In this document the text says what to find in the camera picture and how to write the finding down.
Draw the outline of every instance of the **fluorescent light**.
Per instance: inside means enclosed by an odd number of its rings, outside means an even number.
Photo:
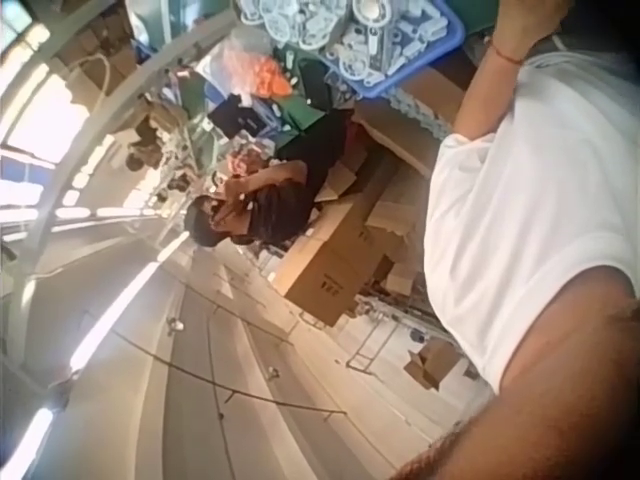
[[[24,307],[27,303],[31,301],[33,297],[33,293],[36,291],[36,281],[33,278],[30,278],[29,281],[25,284],[24,289],[22,290],[22,306]]]
[[[56,210],[56,216],[63,219],[87,218],[90,215],[91,210],[82,207],[58,208]]]
[[[140,290],[142,290],[158,267],[160,267],[160,264],[176,251],[187,236],[188,233],[183,232],[178,238],[167,245],[158,254],[157,261],[151,262],[144,267],[142,271],[131,281],[131,283],[127,285],[122,293],[118,295],[118,298],[116,298],[109,308],[107,308],[91,328],[87,336],[84,337],[82,342],[80,342],[76,351],[73,352],[71,360],[69,361],[69,366],[71,367],[72,372],[78,372],[87,365],[95,351],[100,346],[102,340],[104,340],[135,296],[140,292]]]
[[[99,208],[96,211],[96,215],[99,217],[118,217],[118,216],[136,216],[140,215],[141,210],[139,208],[121,208],[121,207],[107,207]]]
[[[79,198],[80,192],[78,190],[67,190],[67,193],[65,193],[62,198],[62,204],[65,207],[75,207]]]
[[[162,249],[162,251],[158,254],[158,257],[156,258],[156,262],[164,263],[167,258],[173,255],[173,252],[178,249],[178,247],[187,239],[188,236],[189,232],[182,232],[178,238],[176,238],[173,242]]]
[[[110,223],[129,222],[136,220],[135,218],[110,218],[107,220],[93,220],[90,222],[70,223],[68,225],[57,225],[51,229],[52,232],[66,232],[68,230],[76,230],[80,228],[93,227],[97,225],[109,225]],[[18,240],[24,240],[27,237],[27,232],[15,232],[8,233],[2,237],[4,242],[16,242]]]
[[[51,422],[53,422],[51,410],[41,408],[36,412],[20,445],[0,470],[2,480],[21,480],[24,477],[36,458],[40,445],[51,427]]]
[[[84,187],[87,186],[87,183],[89,183],[89,175],[87,175],[84,172],[78,172],[76,173],[76,176],[73,177],[73,182],[71,182],[71,185],[73,186],[73,188],[77,188],[78,190],[82,190]]]
[[[3,242],[15,242],[17,240],[23,240],[27,237],[27,232],[7,233],[2,237]]]
[[[0,224],[25,222],[38,218],[38,211],[35,208],[8,208],[0,210]]]

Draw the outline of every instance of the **person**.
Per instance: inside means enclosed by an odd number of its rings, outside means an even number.
[[[329,169],[344,151],[350,116],[348,110],[330,112],[279,151],[287,161],[228,179],[223,198],[207,201],[215,211],[194,206],[187,212],[185,229],[193,240],[214,247],[248,236],[278,245],[302,233]]]
[[[442,142],[428,293],[497,395],[394,480],[640,478],[640,89],[619,57],[525,61],[569,3],[500,1]]]

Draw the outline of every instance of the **woman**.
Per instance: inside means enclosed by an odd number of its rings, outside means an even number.
[[[287,161],[222,186],[223,199],[198,200],[185,217],[196,243],[213,247],[229,237],[280,244],[304,232],[329,169],[344,151],[351,111],[335,110],[280,150]]]

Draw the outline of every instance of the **skin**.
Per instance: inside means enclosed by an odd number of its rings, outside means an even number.
[[[493,44],[502,55],[490,49],[480,65],[456,133],[474,140],[495,131],[519,70],[504,56],[524,59],[568,3],[501,1]],[[637,422],[639,381],[640,307],[631,282],[611,267],[584,271],[535,320],[499,395],[454,441],[435,443],[393,480],[637,478],[599,467]]]

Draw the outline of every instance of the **wire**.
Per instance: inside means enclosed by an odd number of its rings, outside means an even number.
[[[207,384],[212,385],[214,387],[221,388],[222,390],[226,390],[227,392],[230,392],[233,395],[240,395],[240,396],[243,396],[243,397],[251,398],[253,400],[259,400],[259,401],[262,401],[262,402],[273,403],[273,404],[279,405],[281,407],[297,408],[299,410],[310,410],[310,411],[313,411],[313,412],[322,412],[322,413],[330,413],[330,414],[340,414],[340,415],[346,415],[347,414],[347,412],[345,412],[344,410],[335,410],[335,409],[330,409],[330,408],[319,408],[319,407],[312,407],[312,406],[309,406],[309,405],[300,405],[298,403],[283,402],[282,400],[275,400],[273,398],[262,397],[260,395],[255,395],[253,393],[245,392],[243,390],[238,390],[237,388],[228,387],[227,385],[223,385],[222,383],[218,383],[218,382],[216,382],[214,380],[209,380],[208,378],[203,377],[202,375],[194,373],[194,372],[192,372],[190,370],[187,370],[184,367],[176,365],[175,363],[172,363],[172,362],[170,362],[168,360],[165,360],[164,358],[162,358],[162,357],[156,355],[155,353],[147,350],[143,346],[138,345],[134,341],[128,339],[127,337],[122,335],[115,328],[113,330],[111,330],[111,333],[116,335],[119,339],[123,340],[125,343],[128,343],[129,345],[131,345],[136,350],[144,353],[145,355],[148,355],[153,360],[155,360],[155,361],[157,361],[157,362],[159,362],[159,363],[161,363],[161,364],[163,364],[163,365],[165,365],[165,366],[167,366],[169,368],[173,368],[174,370],[177,370],[177,371],[179,371],[181,373],[184,373],[185,375],[188,375],[188,376],[190,376],[192,378],[195,378],[196,380],[200,380],[201,382],[207,383]]]

